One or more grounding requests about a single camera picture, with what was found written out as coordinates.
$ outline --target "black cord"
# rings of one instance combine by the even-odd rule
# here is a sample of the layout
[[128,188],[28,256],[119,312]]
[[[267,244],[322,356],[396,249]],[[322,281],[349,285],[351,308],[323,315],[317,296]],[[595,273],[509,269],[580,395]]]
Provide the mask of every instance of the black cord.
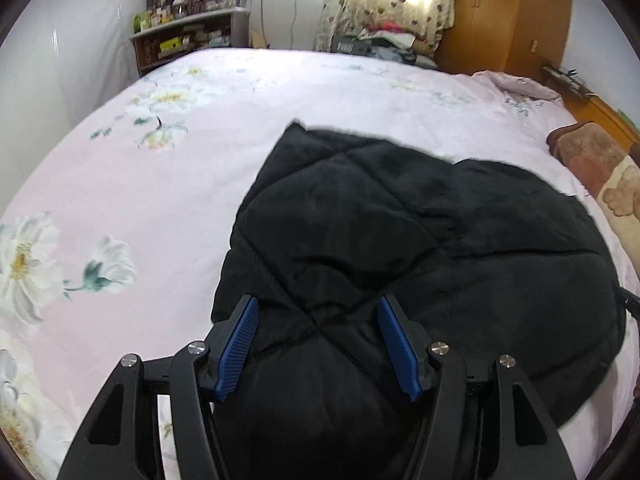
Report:
[[293,26],[296,24],[298,18],[298,0],[293,0],[293,21],[291,22],[291,46],[289,50],[293,50]]
[[260,25],[262,26],[262,37],[264,38],[264,42],[267,44],[268,48],[269,42],[267,41],[267,33],[264,31],[264,0],[260,0]]

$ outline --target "bed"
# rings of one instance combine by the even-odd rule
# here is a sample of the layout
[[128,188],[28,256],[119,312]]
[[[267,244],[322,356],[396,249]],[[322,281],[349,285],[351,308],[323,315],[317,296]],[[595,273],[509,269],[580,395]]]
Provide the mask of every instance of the bed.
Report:
[[[503,73],[452,76],[334,54],[192,54],[84,120],[1,218],[0,429],[34,478],[56,477],[124,354],[164,357],[208,332],[236,209],[293,120],[393,139],[451,162],[532,171],[584,204],[621,284],[640,294],[595,200],[548,152],[546,136],[575,122],[555,91]],[[605,381],[560,430],[579,480],[631,409],[639,368],[638,327],[628,315]],[[173,480],[165,398],[159,423]]]

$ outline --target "ribbed blue pad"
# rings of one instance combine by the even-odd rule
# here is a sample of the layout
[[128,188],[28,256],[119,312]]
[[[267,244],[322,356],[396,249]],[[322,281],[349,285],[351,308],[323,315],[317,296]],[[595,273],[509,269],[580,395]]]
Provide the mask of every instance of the ribbed blue pad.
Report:
[[418,382],[418,359],[398,323],[396,314],[385,298],[381,298],[378,304],[378,325],[400,389],[409,395],[411,402],[415,402],[422,393],[422,387]]
[[256,330],[258,330],[258,301],[251,298],[220,356],[218,382],[214,390],[219,400],[225,400],[226,396],[238,386],[240,373]]

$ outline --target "blue gripper pad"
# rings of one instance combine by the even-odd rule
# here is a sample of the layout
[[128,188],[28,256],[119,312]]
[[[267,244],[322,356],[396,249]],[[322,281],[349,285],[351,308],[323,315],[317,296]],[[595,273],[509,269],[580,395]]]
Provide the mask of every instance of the blue gripper pad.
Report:
[[258,301],[251,298],[239,313],[239,317],[238,312],[234,311],[228,321],[222,321],[222,323],[233,323],[234,318],[238,319],[218,364],[218,381],[214,394],[219,400],[225,400],[226,396],[238,386],[244,361],[258,329],[258,313]]
[[378,301],[378,325],[400,389],[415,402],[433,386],[434,370],[426,351],[430,344],[427,333],[420,324],[407,319],[393,296]]

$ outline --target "brown plush blanket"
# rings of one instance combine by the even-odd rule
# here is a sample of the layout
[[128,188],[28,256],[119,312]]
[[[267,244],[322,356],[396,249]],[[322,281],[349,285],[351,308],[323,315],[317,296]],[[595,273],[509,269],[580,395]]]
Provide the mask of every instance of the brown plush blanket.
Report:
[[[640,170],[634,158],[596,123],[559,128],[546,143],[596,199],[640,276]],[[640,155],[640,146],[631,151]]]

